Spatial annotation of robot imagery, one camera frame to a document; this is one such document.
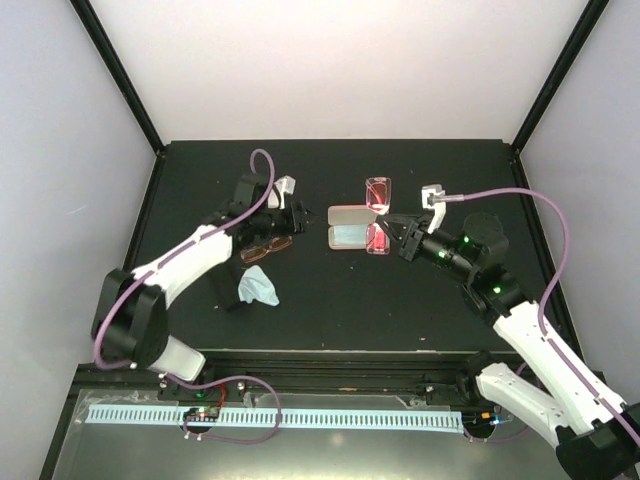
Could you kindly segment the red sunglasses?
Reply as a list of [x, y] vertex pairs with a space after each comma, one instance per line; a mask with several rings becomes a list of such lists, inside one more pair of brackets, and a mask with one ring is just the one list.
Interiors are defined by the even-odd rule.
[[391, 179], [388, 177], [370, 177], [365, 180], [365, 203], [374, 214], [374, 219], [366, 229], [365, 251], [370, 255], [387, 255], [390, 252], [390, 240], [377, 222], [378, 216], [389, 212], [391, 203]]

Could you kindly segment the pink glasses case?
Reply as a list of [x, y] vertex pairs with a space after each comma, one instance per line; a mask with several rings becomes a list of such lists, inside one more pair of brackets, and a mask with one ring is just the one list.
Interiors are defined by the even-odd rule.
[[367, 228], [377, 213], [366, 205], [334, 205], [327, 211], [328, 245], [332, 250], [364, 250]]

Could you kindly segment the light blue cleaning cloth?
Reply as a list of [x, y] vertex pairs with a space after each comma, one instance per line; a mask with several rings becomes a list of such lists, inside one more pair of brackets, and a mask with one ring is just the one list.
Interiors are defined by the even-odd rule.
[[248, 268], [238, 284], [238, 296], [241, 302], [251, 304], [254, 301], [275, 307], [280, 304], [272, 281], [260, 266]]

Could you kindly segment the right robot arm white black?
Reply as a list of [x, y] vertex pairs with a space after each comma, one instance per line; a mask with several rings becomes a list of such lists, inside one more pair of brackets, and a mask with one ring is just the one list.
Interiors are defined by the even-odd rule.
[[498, 218], [469, 215], [459, 235], [428, 215], [380, 215], [401, 258], [424, 258], [455, 278], [468, 308], [521, 356], [535, 386], [488, 353], [454, 379], [457, 396], [505, 407], [543, 438], [572, 479], [613, 479], [639, 462], [639, 407], [604, 384], [544, 317], [504, 267], [509, 247]]

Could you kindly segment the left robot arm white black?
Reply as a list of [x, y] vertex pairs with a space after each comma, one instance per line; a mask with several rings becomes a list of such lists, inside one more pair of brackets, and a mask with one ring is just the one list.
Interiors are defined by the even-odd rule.
[[132, 271], [111, 271], [91, 329], [95, 365], [169, 375], [191, 398], [207, 397], [215, 376], [204, 368], [202, 353], [171, 334], [168, 310], [203, 276], [210, 278], [223, 309], [253, 302], [277, 306], [273, 282], [255, 263], [305, 231], [309, 212], [292, 200], [295, 186], [291, 176], [246, 174], [233, 198], [180, 244]]

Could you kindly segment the brown sunglasses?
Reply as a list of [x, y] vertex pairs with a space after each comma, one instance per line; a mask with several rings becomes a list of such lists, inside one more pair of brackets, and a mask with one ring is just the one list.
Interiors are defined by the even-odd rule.
[[266, 243], [248, 247], [240, 252], [240, 258], [245, 264], [254, 263], [265, 256], [288, 248], [293, 243], [291, 236], [274, 237]]

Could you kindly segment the right circuit board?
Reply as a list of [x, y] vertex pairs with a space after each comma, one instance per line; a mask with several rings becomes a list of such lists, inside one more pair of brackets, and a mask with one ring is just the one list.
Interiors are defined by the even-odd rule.
[[495, 411], [481, 411], [472, 412], [464, 416], [463, 423], [471, 426], [483, 426], [490, 425], [496, 426], [504, 423], [509, 423], [513, 420], [511, 414], [505, 413], [502, 410]]

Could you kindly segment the circuit board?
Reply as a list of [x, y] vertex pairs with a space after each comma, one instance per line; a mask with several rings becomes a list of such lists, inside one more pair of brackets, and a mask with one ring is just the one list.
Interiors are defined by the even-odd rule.
[[513, 420], [511, 414], [505, 413], [502, 410], [495, 411], [481, 411], [472, 412], [464, 416], [463, 423], [471, 426], [483, 426], [490, 425], [496, 426], [504, 423], [509, 423]]
[[183, 421], [216, 421], [219, 417], [220, 409], [218, 407], [193, 407], [183, 414]]

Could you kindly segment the left circuit board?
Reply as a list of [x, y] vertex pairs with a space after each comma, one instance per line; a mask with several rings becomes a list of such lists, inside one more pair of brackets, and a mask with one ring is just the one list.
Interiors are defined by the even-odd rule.
[[219, 417], [220, 409], [218, 407], [193, 407], [183, 414], [183, 421], [216, 421]]

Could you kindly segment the clear plastic sheet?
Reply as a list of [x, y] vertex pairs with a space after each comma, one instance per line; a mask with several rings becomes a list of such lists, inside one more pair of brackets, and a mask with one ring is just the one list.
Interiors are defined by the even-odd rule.
[[561, 479], [547, 443], [508, 414], [489, 442], [457, 412], [392, 397], [248, 395], [217, 416], [149, 394], [89, 393], [57, 479]]

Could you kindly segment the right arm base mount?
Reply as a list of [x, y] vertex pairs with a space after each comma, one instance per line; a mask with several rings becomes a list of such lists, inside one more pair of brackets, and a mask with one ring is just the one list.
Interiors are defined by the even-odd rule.
[[477, 405], [481, 401], [475, 380], [465, 372], [425, 373], [416, 392], [429, 399], [447, 401], [450, 405]]

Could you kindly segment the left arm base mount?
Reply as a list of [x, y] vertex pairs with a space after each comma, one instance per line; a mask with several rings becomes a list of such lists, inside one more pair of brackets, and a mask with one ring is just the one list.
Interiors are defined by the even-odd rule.
[[163, 378], [160, 381], [158, 398], [165, 401], [185, 402], [205, 402], [205, 403], [224, 403], [229, 397], [237, 398], [244, 393], [249, 385], [245, 378], [227, 380], [216, 386], [205, 385], [215, 381], [213, 370], [203, 371], [192, 381], [185, 381], [189, 385], [197, 386], [197, 389], [187, 388], [180, 383]]

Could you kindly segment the left black frame post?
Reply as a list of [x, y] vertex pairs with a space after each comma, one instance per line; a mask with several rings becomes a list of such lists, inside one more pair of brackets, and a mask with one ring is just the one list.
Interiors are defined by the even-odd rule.
[[102, 62], [115, 82], [136, 123], [156, 156], [165, 150], [151, 117], [140, 98], [124, 64], [122, 63], [97, 12], [89, 0], [70, 0], [77, 17], [91, 39]]

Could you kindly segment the black frame post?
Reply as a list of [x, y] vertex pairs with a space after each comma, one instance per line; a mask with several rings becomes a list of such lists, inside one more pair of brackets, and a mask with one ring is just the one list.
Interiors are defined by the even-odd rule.
[[102, 62], [115, 82], [136, 123], [156, 156], [165, 150], [151, 117], [140, 98], [124, 64], [122, 63], [97, 12], [89, 0], [70, 0], [77, 17], [91, 39]]
[[515, 154], [520, 155], [525, 149], [609, 3], [609, 0], [586, 3], [511, 142]]

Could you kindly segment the right black frame post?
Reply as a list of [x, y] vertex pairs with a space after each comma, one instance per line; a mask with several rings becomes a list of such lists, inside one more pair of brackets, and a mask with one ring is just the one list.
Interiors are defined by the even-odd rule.
[[609, 0], [586, 3], [511, 142], [515, 154], [520, 155], [525, 149], [609, 3]]

